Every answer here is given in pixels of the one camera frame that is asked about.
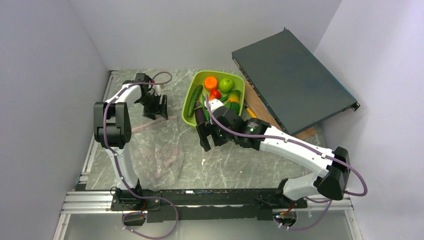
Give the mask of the green plastic tray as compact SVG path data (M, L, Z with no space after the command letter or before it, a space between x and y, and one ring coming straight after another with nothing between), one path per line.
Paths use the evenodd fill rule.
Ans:
M195 104L199 102L204 111L206 99L219 100L241 116L245 89L245 81L240 76L221 71L200 70L194 75L187 90L181 112L182 119L190 127L196 127Z

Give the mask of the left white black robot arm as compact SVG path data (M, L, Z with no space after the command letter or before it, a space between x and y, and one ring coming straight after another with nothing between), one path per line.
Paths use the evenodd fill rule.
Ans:
M150 77L137 73L134 80L126 80L111 98L93 106L93 136L109 156L115 174L115 203L130 210L143 211L147 197L137 177L131 160L129 142L132 127L129 109L134 104L143 106L143 117L168 119L167 96L164 82L157 82L159 74Z

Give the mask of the clear zip top bag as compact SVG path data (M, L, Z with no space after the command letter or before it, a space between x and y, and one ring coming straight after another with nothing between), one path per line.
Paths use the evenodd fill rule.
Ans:
M143 189L169 189L179 180L185 151L177 116L160 117L133 127L129 146Z

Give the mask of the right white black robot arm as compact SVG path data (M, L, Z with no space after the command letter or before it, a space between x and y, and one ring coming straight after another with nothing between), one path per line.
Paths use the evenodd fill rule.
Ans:
M233 142L243 148L264 151L289 159L311 171L298 178L283 179L275 194L276 203L289 207L303 197L320 194L330 200L343 199L350 170L348 150L323 148L290 136L258 118L242 119L232 109L220 106L210 120L196 126L200 145L211 149L208 136L216 147Z

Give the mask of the white green toy leek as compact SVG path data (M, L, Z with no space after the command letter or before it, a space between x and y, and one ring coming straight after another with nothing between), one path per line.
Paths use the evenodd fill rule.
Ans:
M235 102L225 102L224 106L218 108L213 113L210 112L208 103L206 103L205 106L205 112L209 116L214 116L214 118L222 124L234 124L243 120L239 116L241 106Z

